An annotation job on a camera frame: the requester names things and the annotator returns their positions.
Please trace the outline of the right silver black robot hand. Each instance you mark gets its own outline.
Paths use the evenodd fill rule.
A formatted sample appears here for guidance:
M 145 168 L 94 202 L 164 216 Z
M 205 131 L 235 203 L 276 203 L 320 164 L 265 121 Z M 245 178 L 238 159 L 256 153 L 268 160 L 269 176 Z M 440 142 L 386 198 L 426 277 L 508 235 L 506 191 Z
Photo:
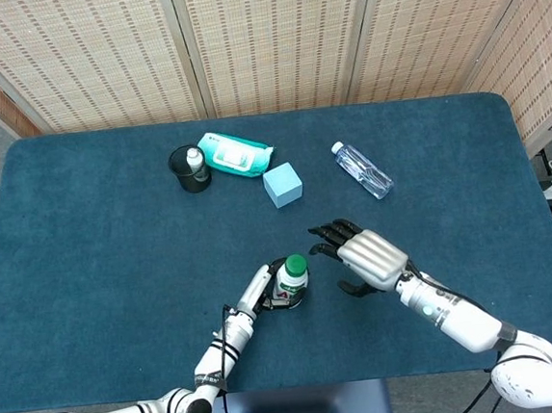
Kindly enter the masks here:
M 309 254 L 325 254 L 358 274 L 362 284 L 339 280 L 338 288 L 352 297 L 395 291 L 406 270 L 409 257 L 378 233 L 363 229 L 348 219 L 334 219 L 307 232 L 323 241 L 313 245 Z

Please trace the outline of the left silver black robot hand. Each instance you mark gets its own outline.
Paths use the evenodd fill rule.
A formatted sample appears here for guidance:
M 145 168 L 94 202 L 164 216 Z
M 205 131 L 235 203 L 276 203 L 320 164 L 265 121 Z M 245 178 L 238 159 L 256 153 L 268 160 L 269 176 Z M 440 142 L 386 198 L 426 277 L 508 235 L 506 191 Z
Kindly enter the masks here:
M 292 309 L 302 302 L 308 275 L 301 254 L 278 258 L 258 270 L 236 308 L 254 320 L 263 310 Z

